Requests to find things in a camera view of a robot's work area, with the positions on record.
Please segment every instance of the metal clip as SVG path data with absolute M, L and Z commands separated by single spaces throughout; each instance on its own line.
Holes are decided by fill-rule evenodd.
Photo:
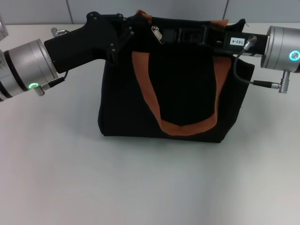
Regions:
M 159 32 L 158 26 L 152 26 L 151 30 L 152 30 L 153 34 L 155 35 L 155 37 L 158 39 L 158 41 L 159 41 L 161 44 L 163 44 L 163 43 L 161 42 L 161 39 L 163 38 L 163 35 Z

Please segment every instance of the black cable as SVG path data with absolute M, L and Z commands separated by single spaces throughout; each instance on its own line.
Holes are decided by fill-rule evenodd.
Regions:
M 64 75 L 64 79 L 67 77 L 69 71 L 66 71 L 65 75 Z
M 48 85 L 49 85 L 50 88 L 53 88 L 54 86 L 56 86 L 57 84 L 59 84 L 59 83 L 61 83 L 63 81 L 65 81 L 65 79 L 63 77 L 60 77 L 60 78 L 58 78 L 58 79 L 56 79 L 54 81 L 50 81 L 48 83 Z
M 235 76 L 236 79 L 238 79 L 239 81 L 243 82 L 243 83 L 247 83 L 247 84 L 253 84 L 252 81 L 247 81 L 243 78 L 240 78 L 238 75 L 238 72 L 236 71 L 236 66 L 238 64 L 238 60 L 239 57 L 246 51 L 246 49 L 243 48 L 243 50 L 237 55 L 237 57 L 235 57 L 234 63 L 233 63 L 233 75 Z
M 260 86 L 260 87 L 265 87 L 265 88 L 272 88 L 272 85 L 275 84 L 273 82 L 270 81 L 248 81 L 245 80 L 243 78 L 240 78 L 237 71 L 236 71 L 236 67 L 238 64 L 238 60 L 239 57 L 246 51 L 246 49 L 243 49 L 238 55 L 237 57 L 235 57 L 234 63 L 233 63 L 233 75 L 235 76 L 236 79 L 238 79 L 239 81 L 246 83 L 246 84 L 253 84 L 255 86 Z

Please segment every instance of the metal cylinder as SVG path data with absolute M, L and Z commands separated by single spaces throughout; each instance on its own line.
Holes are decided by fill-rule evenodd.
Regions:
M 287 93 L 287 90 L 289 88 L 289 82 L 290 82 L 289 78 L 290 78 L 290 72 L 284 71 L 279 86 L 279 93 L 283 93 L 283 94 Z
M 267 35 L 269 41 L 261 67 L 299 72 L 300 29 L 270 26 Z
M 5 100 L 57 79 L 40 39 L 0 52 L 0 99 Z
M 2 16 L 0 14 L 0 41 L 8 36 L 8 30 L 6 29 L 5 23 L 3 22 Z

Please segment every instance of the green led light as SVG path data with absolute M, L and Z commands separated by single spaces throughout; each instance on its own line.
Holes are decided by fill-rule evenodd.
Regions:
M 36 87 L 38 87 L 38 83 L 32 83 L 31 85 L 28 86 L 29 89 L 36 88 Z

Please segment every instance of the silver connector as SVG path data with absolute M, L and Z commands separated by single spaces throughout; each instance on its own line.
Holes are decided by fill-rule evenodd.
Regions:
M 272 83 L 272 89 L 279 89 L 280 88 L 280 83 Z
M 60 35 L 68 33 L 68 30 L 58 30 L 56 27 L 51 28 L 51 33 L 53 37 L 58 37 Z
M 287 89 L 289 87 L 289 82 L 290 82 L 289 78 L 290 78 L 290 72 L 284 71 L 279 86 L 279 93 L 283 93 L 283 94 L 287 93 Z
M 256 36 L 254 35 L 251 35 L 248 39 L 248 41 L 246 42 L 245 46 L 244 46 L 244 49 L 248 50 L 250 47 L 254 46 L 255 43 L 257 41 L 257 38 Z
M 163 38 L 163 35 L 159 32 L 158 26 L 152 26 L 151 30 L 155 37 L 158 39 L 158 41 L 162 44 L 161 39 Z
M 45 95 L 45 91 L 50 89 L 50 86 L 48 83 L 45 83 L 43 85 L 40 85 L 36 88 L 34 88 L 34 90 L 36 91 L 37 95 L 39 96 L 44 96 Z
M 5 23 L 3 22 L 2 16 L 0 14 L 0 41 L 8 36 L 8 30 L 6 29 Z

